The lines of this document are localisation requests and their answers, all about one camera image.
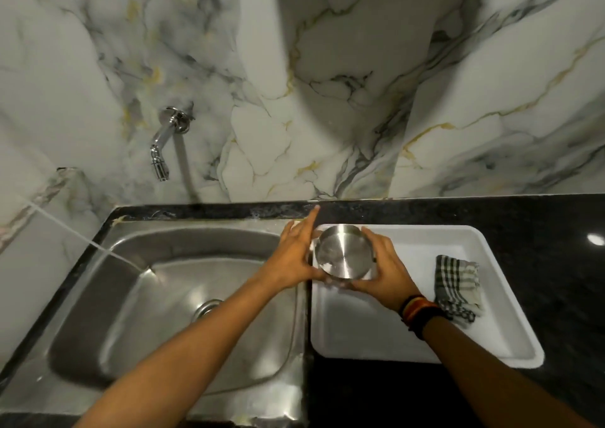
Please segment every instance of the forearm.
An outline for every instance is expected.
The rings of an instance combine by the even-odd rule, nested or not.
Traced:
[[[488,428],[591,426],[445,318],[430,320],[423,330],[423,337]]]
[[[119,379],[79,428],[175,426],[206,390],[248,325],[278,289],[255,276],[219,307]]]

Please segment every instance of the checkered cloth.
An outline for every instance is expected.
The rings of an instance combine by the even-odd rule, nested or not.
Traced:
[[[475,262],[440,254],[435,267],[435,302],[450,320],[467,326],[483,314]]]

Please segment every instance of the faucet spout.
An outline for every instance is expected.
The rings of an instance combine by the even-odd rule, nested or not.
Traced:
[[[162,124],[151,141],[151,165],[154,167],[157,179],[167,181],[170,178],[170,169],[164,160],[162,149],[172,135],[186,134],[189,131],[192,117],[173,107],[167,107],[162,111],[160,118],[162,117],[167,117],[167,121]]]

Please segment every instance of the stainless steel sink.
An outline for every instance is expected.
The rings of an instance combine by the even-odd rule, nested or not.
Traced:
[[[116,224],[0,397],[2,412],[84,413],[112,381],[229,297],[271,255],[286,220]],[[263,309],[190,418],[301,417],[306,291]]]

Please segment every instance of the stainless steel bowl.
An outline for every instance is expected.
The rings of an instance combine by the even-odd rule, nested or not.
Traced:
[[[371,241],[352,224],[324,230],[314,243],[314,255],[324,272],[341,280],[362,279],[374,264]]]

